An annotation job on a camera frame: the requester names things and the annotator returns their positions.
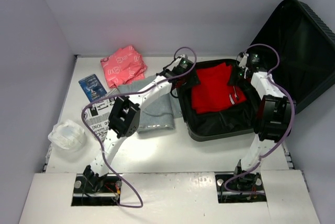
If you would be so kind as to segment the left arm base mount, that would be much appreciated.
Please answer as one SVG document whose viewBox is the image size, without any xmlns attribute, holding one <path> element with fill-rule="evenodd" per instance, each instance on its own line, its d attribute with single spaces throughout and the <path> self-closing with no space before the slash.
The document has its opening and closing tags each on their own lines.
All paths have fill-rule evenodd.
<svg viewBox="0 0 335 224">
<path fill-rule="evenodd" d="M 96 187 L 91 181 L 82 174 L 76 175 L 71 206 L 116 206 L 120 203 L 122 181 L 118 177 L 107 174 Z"/>
</svg>

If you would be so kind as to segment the pink patterned garment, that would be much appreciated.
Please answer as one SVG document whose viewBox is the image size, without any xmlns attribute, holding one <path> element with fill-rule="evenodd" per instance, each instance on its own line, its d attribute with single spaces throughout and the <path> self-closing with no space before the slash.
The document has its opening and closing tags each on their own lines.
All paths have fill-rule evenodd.
<svg viewBox="0 0 335 224">
<path fill-rule="evenodd" d="M 109 88 L 145 79 L 147 65 L 132 45 L 118 49 L 100 63 Z"/>
</svg>

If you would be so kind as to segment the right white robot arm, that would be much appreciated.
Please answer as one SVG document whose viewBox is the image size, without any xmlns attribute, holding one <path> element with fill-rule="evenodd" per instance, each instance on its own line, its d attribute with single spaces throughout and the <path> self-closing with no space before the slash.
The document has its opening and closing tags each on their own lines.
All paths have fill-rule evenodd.
<svg viewBox="0 0 335 224">
<path fill-rule="evenodd" d="M 250 183 L 263 160 L 270 156 L 289 135 L 294 121 L 295 104 L 290 94 L 272 78 L 274 68 L 267 70 L 258 54 L 241 52 L 232 69 L 228 85 L 249 81 L 260 101 L 254 120 L 254 139 L 247 154 L 239 160 L 231 181 L 237 188 Z"/>
</svg>

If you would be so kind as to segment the black white newspaper-print garment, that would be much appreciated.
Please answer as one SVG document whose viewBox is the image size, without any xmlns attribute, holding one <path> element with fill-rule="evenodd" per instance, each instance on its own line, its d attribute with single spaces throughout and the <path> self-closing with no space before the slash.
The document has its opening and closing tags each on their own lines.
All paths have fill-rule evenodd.
<svg viewBox="0 0 335 224">
<path fill-rule="evenodd" d="M 108 131 L 108 117 L 115 100 L 105 99 L 89 107 L 84 112 L 84 119 L 88 126 L 104 141 Z"/>
</svg>

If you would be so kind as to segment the grey garment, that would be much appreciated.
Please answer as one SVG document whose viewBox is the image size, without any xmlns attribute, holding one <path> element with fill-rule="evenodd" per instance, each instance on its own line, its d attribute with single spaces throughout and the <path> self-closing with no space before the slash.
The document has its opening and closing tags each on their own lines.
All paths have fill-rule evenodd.
<svg viewBox="0 0 335 224">
<path fill-rule="evenodd" d="M 119 93 L 137 92 L 149 85 L 155 76 L 137 80 L 131 84 L 118 86 Z M 175 129 L 175 119 L 182 117 L 180 103 L 170 93 L 161 96 L 147 108 L 141 110 L 137 133 L 144 133 L 158 129 Z"/>
</svg>

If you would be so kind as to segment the red garment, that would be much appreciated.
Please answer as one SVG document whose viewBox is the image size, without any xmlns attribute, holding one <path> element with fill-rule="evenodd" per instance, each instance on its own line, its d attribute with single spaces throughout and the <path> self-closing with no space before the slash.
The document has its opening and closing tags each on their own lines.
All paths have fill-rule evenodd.
<svg viewBox="0 0 335 224">
<path fill-rule="evenodd" d="M 228 85 L 232 66 L 222 63 L 196 72 L 200 84 L 192 87 L 191 105 L 197 114 L 219 112 L 247 101 L 241 89 Z"/>
</svg>

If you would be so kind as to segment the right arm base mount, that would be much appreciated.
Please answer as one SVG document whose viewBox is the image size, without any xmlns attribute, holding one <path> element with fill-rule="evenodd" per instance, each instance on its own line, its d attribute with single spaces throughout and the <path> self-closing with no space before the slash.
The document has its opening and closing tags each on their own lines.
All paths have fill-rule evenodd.
<svg viewBox="0 0 335 224">
<path fill-rule="evenodd" d="M 228 183 L 225 182 L 232 178 L 232 173 L 215 173 L 217 199 L 219 204 L 231 203 L 257 203 L 266 202 L 267 198 L 260 173 L 248 174 L 245 178 L 238 178 Z"/>
</svg>

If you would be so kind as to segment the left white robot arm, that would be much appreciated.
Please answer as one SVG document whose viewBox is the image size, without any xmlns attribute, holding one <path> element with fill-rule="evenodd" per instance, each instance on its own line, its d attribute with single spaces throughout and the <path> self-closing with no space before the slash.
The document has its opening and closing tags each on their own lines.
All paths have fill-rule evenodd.
<svg viewBox="0 0 335 224">
<path fill-rule="evenodd" d="M 95 193 L 100 192 L 104 188 L 105 178 L 109 172 L 120 177 L 111 168 L 111 162 L 121 144 L 138 130 L 141 111 L 168 94 L 177 83 L 186 82 L 194 72 L 196 61 L 196 59 L 191 61 L 186 56 L 174 57 L 172 63 L 177 63 L 177 66 L 172 70 L 164 67 L 151 83 L 138 92 L 110 96 L 114 104 L 108 117 L 106 139 L 102 141 L 91 128 L 88 128 L 100 145 L 100 154 L 83 172 L 88 189 Z"/>
</svg>

